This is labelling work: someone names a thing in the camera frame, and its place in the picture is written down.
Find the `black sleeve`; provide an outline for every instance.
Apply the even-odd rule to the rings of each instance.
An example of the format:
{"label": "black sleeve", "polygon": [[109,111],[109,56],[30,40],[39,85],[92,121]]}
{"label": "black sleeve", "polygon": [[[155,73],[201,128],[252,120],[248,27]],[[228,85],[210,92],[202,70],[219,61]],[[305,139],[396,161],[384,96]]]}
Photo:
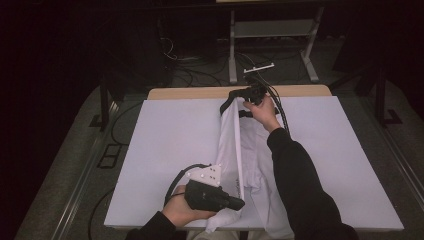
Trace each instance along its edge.
{"label": "black sleeve", "polygon": [[275,182],[287,210],[290,226],[300,239],[358,239],[341,222],[334,200],[324,192],[309,154],[283,128],[268,137]]}
{"label": "black sleeve", "polygon": [[175,226],[161,212],[157,212],[141,229],[128,232],[125,240],[171,239]]}

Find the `left hand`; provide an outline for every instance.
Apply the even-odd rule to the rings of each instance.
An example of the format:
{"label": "left hand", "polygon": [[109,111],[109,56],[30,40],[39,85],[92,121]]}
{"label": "left hand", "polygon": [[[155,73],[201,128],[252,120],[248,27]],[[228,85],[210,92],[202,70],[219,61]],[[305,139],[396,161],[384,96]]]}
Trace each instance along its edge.
{"label": "left hand", "polygon": [[[185,185],[181,185],[175,189],[174,194],[184,192]],[[191,209],[184,199],[184,194],[172,197],[163,208],[162,213],[176,227],[183,227],[194,220],[208,219],[216,214],[216,212]]]}

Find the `right hand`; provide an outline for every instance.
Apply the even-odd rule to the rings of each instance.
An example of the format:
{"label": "right hand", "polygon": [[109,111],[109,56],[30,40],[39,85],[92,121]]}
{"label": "right hand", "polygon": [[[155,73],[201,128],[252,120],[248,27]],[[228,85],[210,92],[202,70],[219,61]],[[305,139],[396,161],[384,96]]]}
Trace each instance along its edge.
{"label": "right hand", "polygon": [[265,95],[261,104],[258,106],[247,101],[244,102],[243,105],[252,112],[253,118],[262,123],[269,133],[281,127],[275,117],[274,102],[268,95]]}

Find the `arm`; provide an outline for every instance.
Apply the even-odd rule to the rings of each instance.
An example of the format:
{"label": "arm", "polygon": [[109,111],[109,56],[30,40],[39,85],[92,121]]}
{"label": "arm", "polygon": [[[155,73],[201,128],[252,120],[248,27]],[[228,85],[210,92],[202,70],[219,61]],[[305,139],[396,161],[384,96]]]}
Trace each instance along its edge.
{"label": "arm", "polygon": [[185,186],[178,186],[162,212],[156,214],[141,229],[128,232],[126,240],[171,239],[177,227],[198,219],[208,219],[215,212],[192,210],[184,199]]}
{"label": "arm", "polygon": [[357,239],[355,230],[341,222],[334,200],[322,189],[309,154],[281,128],[271,98],[265,96],[259,106],[244,105],[270,132],[267,143],[275,182],[296,239]]}

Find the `table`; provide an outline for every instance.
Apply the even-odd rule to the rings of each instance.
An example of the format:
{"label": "table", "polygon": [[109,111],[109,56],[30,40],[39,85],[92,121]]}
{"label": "table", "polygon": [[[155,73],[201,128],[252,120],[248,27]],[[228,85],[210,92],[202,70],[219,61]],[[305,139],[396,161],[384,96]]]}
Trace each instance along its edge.
{"label": "table", "polygon": [[[201,88],[155,88],[149,92],[148,100],[163,99],[207,99],[227,98],[228,92],[246,86],[232,87],[201,87]],[[281,97],[302,96],[331,96],[331,92],[325,85],[287,85],[274,86]]]}
{"label": "table", "polygon": [[[228,92],[237,88],[243,87],[150,92],[140,111],[106,226],[119,229],[145,224],[160,210],[166,190],[180,169],[216,159],[218,109]],[[310,153],[323,188],[334,198],[343,222],[356,229],[403,229],[337,97],[323,85],[275,88],[282,96],[293,139]],[[263,229],[253,200],[249,194],[245,197],[242,217],[219,229]],[[205,224],[199,220],[184,229],[202,229]],[[288,226],[287,219],[282,225]]]}

